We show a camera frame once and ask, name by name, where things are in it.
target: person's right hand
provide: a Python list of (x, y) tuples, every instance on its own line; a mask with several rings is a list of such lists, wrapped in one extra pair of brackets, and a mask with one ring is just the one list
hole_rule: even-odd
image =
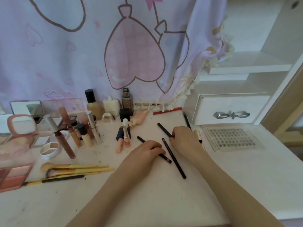
[(173, 148), (195, 165), (197, 160), (205, 153), (195, 133), (185, 126), (176, 126), (170, 138)]

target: person's left hand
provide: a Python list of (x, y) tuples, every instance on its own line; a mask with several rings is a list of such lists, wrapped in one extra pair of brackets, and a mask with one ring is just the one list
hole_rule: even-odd
[(156, 141), (142, 143), (129, 153), (111, 176), (119, 186), (126, 189), (133, 187), (149, 174), (155, 157), (158, 154), (165, 154), (161, 147), (162, 145)]

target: white bottle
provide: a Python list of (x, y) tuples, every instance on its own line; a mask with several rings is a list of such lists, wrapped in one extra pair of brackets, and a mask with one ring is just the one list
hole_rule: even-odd
[(103, 106), (105, 113), (110, 113), (113, 116), (118, 116), (120, 113), (120, 103), (119, 100), (113, 99), (111, 96), (103, 101)]

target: forearm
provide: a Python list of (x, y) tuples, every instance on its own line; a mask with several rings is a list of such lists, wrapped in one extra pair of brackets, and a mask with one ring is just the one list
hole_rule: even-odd
[(111, 174), (103, 187), (66, 227), (102, 227), (106, 224), (116, 205), (130, 188), (120, 185)]
[(283, 226), (264, 206), (223, 171), (202, 149), (195, 167), (206, 180), (234, 227)]

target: pink bow print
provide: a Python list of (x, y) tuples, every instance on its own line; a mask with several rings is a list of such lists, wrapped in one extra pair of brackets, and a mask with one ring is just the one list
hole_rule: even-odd
[(145, 0), (145, 1), (146, 1), (146, 4), (147, 4), (147, 7), (148, 7), (149, 11), (151, 11), (152, 6), (153, 6), (153, 3), (154, 3), (155, 1), (157, 1), (157, 2), (162, 2), (163, 0)]

